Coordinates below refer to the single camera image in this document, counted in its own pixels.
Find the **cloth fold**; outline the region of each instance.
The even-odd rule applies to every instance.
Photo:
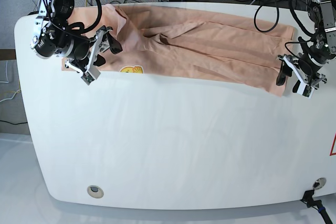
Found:
[[[94,7],[75,8],[69,23],[91,25]],[[174,7],[103,6],[102,25],[123,47],[113,55],[102,54],[107,63],[101,71],[161,74],[215,81],[243,83],[281,96],[285,86],[276,86],[281,62],[294,28],[278,26],[267,34],[258,32],[253,19],[235,15]],[[272,23],[258,20],[260,29]]]

